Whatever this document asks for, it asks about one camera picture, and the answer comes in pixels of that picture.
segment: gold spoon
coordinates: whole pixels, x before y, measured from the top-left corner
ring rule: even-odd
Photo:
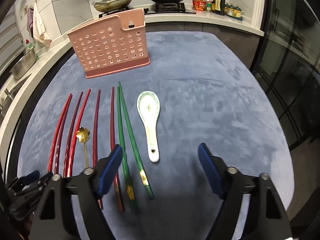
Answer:
[[[86,146],[86,142],[89,139],[89,134],[90,134],[90,131],[87,128],[80,127],[76,135],[77,138],[79,139],[79,142],[83,143],[83,146],[84,146],[84,161],[85,161],[86,169],[89,168],[87,146]]]

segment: gas stove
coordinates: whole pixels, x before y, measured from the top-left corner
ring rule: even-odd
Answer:
[[[125,8],[121,8],[121,9],[114,10],[111,12],[101,13],[101,14],[99,14],[99,18],[110,15],[110,14],[123,12],[126,10],[130,10],[130,8],[127,6]],[[158,13],[192,13],[192,14],[196,14],[196,12],[194,12],[193,10],[186,9],[184,6],[184,3],[182,3],[182,2],[181,3],[156,3],[154,11],[149,10],[149,8],[144,8],[143,10],[144,10],[145,15],[158,14]]]
[[[157,13],[192,13],[196,14],[193,10],[185,8],[184,3],[156,3],[155,10],[149,11],[148,8],[144,9],[144,14],[157,14]]]

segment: screw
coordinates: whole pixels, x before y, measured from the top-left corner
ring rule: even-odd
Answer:
[[[83,171],[83,173],[85,174],[85,175],[90,175],[90,174],[92,174],[94,172],[94,169],[93,168],[87,168],[87,169],[85,169],[84,171]]]
[[[55,175],[52,176],[52,180],[54,180],[54,181],[57,181],[59,179],[61,179],[60,174],[55,174]]]
[[[235,167],[228,167],[228,172],[231,174],[236,174],[238,170]]]
[[[269,175],[266,174],[266,173],[261,173],[260,177],[263,178],[263,179],[269,179]]]

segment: chopstick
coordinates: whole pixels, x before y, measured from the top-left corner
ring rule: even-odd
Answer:
[[[59,121],[58,121],[58,124],[57,124],[57,127],[56,127],[56,131],[54,133],[54,136],[53,136],[53,141],[52,141],[52,145],[51,145],[51,151],[50,151],[50,155],[49,155],[49,163],[48,163],[48,172],[52,172],[52,166],[53,166],[53,155],[54,155],[54,150],[56,148],[56,144],[57,144],[57,138],[58,138],[58,133],[59,133],[59,130],[60,130],[60,126],[61,126],[61,123],[62,123],[62,119],[63,119],[63,115],[67,109],[67,105],[68,105],[68,101],[70,100],[72,94],[70,93],[68,98],[67,98],[67,101],[65,102],[64,104],[64,107],[61,111],[61,114],[60,114],[60,117],[59,117]]]
[[[130,200],[131,210],[134,212],[138,211],[138,205],[136,198],[134,196],[129,166],[127,162],[127,154],[125,153],[125,144],[124,144],[124,136],[123,136],[123,128],[122,128],[122,117],[121,117],[121,102],[120,102],[120,88],[117,87],[117,111],[118,111],[118,131],[119,131],[119,144],[122,147],[122,170],[125,180],[125,185],[127,189],[127,194]]]
[[[116,139],[115,139],[115,112],[114,112],[114,103],[115,103],[115,88],[112,87],[111,90],[111,107],[110,107],[110,148],[111,151],[116,146]],[[116,202],[118,206],[118,210],[120,212],[124,212],[124,204],[123,204],[123,198],[121,193],[121,186],[120,186],[120,179],[119,179],[119,173],[117,172],[115,177],[113,178],[113,186],[115,188],[115,194],[116,194]]]
[[[72,99],[72,94],[70,94],[70,95],[71,95],[71,97],[70,97],[70,99],[68,101],[65,113],[63,114],[63,119],[62,119],[62,123],[61,123],[61,126],[60,126],[59,137],[58,137],[58,145],[57,145],[57,150],[56,150],[55,165],[54,165],[54,174],[59,174],[60,147],[61,147],[64,124],[66,123],[66,118],[67,118],[70,102],[71,102],[71,99]]]
[[[93,138],[92,138],[92,167],[95,167],[98,162],[98,117],[99,117],[99,103],[100,103],[100,93],[101,90],[98,90],[96,110],[94,113],[94,122],[93,122]],[[98,199],[100,209],[103,209],[102,198]]]
[[[123,108],[123,112],[124,112],[125,123],[127,125],[128,134],[129,134],[129,137],[130,137],[130,142],[131,142],[131,147],[132,147],[132,150],[133,150],[134,158],[136,159],[136,163],[137,163],[137,166],[138,166],[138,169],[139,169],[140,177],[141,177],[141,180],[143,182],[144,188],[145,188],[145,190],[147,192],[147,196],[148,196],[149,199],[153,199],[154,195],[153,195],[151,186],[150,186],[150,184],[148,182],[146,173],[144,171],[144,167],[143,167],[141,156],[140,156],[140,153],[139,153],[139,150],[138,150],[138,146],[137,146],[136,140],[134,138],[134,134],[133,134],[133,130],[132,130],[132,127],[131,127],[128,110],[127,110],[127,107],[125,105],[124,95],[123,95],[123,91],[122,91],[122,87],[121,87],[121,83],[120,82],[119,82],[119,88],[120,88],[120,98],[121,98],[121,104],[122,104],[122,108]]]
[[[78,116],[78,120],[77,120],[77,123],[76,123],[76,127],[75,127],[75,130],[74,130],[74,133],[73,133],[73,138],[72,138],[71,148],[70,148],[70,153],[69,153],[69,160],[68,160],[67,177],[72,176],[73,159],[74,159],[74,156],[75,156],[75,148],[76,148],[76,141],[77,141],[76,134],[77,134],[77,131],[79,130],[79,127],[80,127],[80,122],[81,122],[81,119],[82,119],[82,116],[83,116],[85,105],[87,104],[87,101],[88,101],[88,98],[89,98],[89,95],[90,95],[90,91],[91,91],[91,89],[88,89],[88,92],[85,95],[85,98],[84,98],[84,101],[82,103],[82,107],[81,107],[81,110],[80,110],[80,113],[79,113],[79,116]]]
[[[63,177],[64,178],[67,176],[67,168],[68,168],[68,160],[69,160],[72,132],[73,132],[73,127],[75,126],[76,117],[77,117],[77,113],[78,113],[78,109],[79,109],[79,105],[80,105],[80,102],[81,102],[82,95],[83,95],[83,92],[81,91],[80,96],[78,98],[78,102],[76,104],[75,111],[73,113],[72,121],[71,121],[71,124],[70,124],[68,140],[67,140],[67,146],[66,146],[66,152],[65,152],[65,155],[64,155],[64,165],[63,165]]]

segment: red chopstick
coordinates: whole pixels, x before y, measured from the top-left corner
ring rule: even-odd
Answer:
[[[111,148],[111,151],[113,151],[113,149],[116,146],[114,102],[115,102],[115,88],[112,87],[111,108],[110,108],[110,148]],[[117,202],[118,210],[120,212],[124,212],[124,204],[123,204],[123,198],[122,198],[122,193],[121,193],[121,186],[120,186],[120,179],[119,179],[118,172],[116,173],[115,177],[113,178],[113,186],[115,188],[116,202]]]
[[[58,137],[58,145],[57,145],[57,150],[56,150],[55,165],[54,165],[54,174],[59,174],[60,147],[61,147],[64,124],[66,123],[66,118],[67,118],[70,102],[71,102],[71,99],[72,99],[72,94],[70,94],[70,95],[71,95],[71,97],[70,97],[70,99],[68,98],[69,100],[68,100],[67,108],[66,108],[65,113],[63,114],[63,119],[62,119],[62,123],[61,123],[61,126],[60,126],[59,137]]]
[[[98,162],[98,117],[99,117],[99,103],[100,103],[100,93],[101,90],[98,90],[96,111],[94,113],[94,122],[93,122],[93,138],[92,138],[92,167],[96,166]],[[103,210],[102,198],[98,199],[99,206]]]
[[[68,168],[68,160],[69,160],[72,132],[73,132],[73,127],[75,126],[76,117],[77,117],[77,113],[78,113],[78,109],[79,109],[79,105],[80,105],[80,102],[81,102],[82,95],[83,95],[83,92],[81,91],[80,96],[78,98],[78,102],[76,104],[75,111],[73,113],[72,121],[71,121],[71,124],[70,124],[70,129],[69,129],[69,133],[68,133],[68,140],[67,140],[66,152],[65,152],[65,155],[64,155],[64,165],[63,165],[63,177],[64,178],[67,176],[67,168]]]
[[[88,89],[87,94],[85,95],[84,101],[82,103],[82,107],[78,116],[78,120],[76,123],[76,127],[73,133],[73,138],[72,138],[72,142],[71,142],[71,148],[70,148],[70,153],[69,153],[69,160],[68,160],[68,169],[67,169],[67,177],[71,177],[72,176],[72,167],[73,167],[73,159],[75,156],[75,148],[76,148],[76,141],[77,141],[77,131],[79,130],[80,127],[80,122],[83,116],[83,112],[84,112],[84,108],[85,105],[87,104],[89,95],[90,95],[90,91],[91,89]]]
[[[69,94],[69,96],[67,98],[67,101],[64,104],[64,107],[63,107],[63,109],[61,111],[61,114],[60,114],[60,117],[59,117],[59,121],[58,121],[58,124],[57,124],[57,127],[56,127],[56,131],[55,131],[54,136],[53,136],[51,151],[50,151],[50,155],[49,155],[48,172],[52,172],[53,155],[54,155],[54,150],[55,150],[56,144],[57,144],[58,133],[59,133],[59,130],[60,130],[60,126],[61,126],[61,122],[62,122],[62,119],[63,119],[63,115],[64,115],[64,113],[65,113],[65,111],[67,109],[68,101],[70,100],[71,96],[72,96],[72,94]]]

